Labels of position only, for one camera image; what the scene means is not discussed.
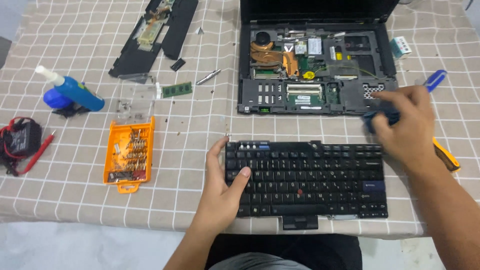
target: person's left hand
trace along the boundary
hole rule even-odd
[[[228,137],[223,137],[207,152],[204,191],[190,226],[197,233],[212,237],[221,233],[235,219],[240,196],[252,172],[249,167],[242,168],[233,184],[227,186],[225,172],[218,162],[218,155],[227,142]]]

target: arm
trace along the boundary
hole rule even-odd
[[[409,86],[374,95],[400,111],[400,121],[392,126],[382,114],[372,124],[385,150],[405,168],[445,267],[480,269],[480,208],[435,154],[434,114],[427,90]]]
[[[245,167],[230,187],[225,184],[225,173],[218,162],[218,155],[227,141],[228,137],[223,137],[207,153],[205,187],[197,212],[164,270],[203,270],[215,237],[237,215],[240,196],[252,171]]]

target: blue enter key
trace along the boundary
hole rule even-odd
[[[384,181],[363,181],[363,192],[385,191]]]

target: white spray nozzle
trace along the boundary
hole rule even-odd
[[[53,83],[53,85],[55,86],[60,86],[65,83],[65,78],[63,78],[63,76],[60,76],[58,73],[46,69],[44,66],[36,67],[35,72],[44,75],[48,82]]]

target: person's hand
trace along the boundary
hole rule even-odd
[[[437,158],[432,141],[435,116],[425,87],[407,86],[372,95],[392,102],[400,111],[400,121],[392,126],[382,113],[372,119],[378,140],[388,154],[410,170],[421,170],[425,163]]]
[[[227,142],[228,137],[223,137],[207,152],[205,187],[191,225],[196,231],[213,237],[235,219],[240,196],[252,172],[249,167],[242,168],[233,184],[227,186],[225,172],[218,162],[218,155]]]

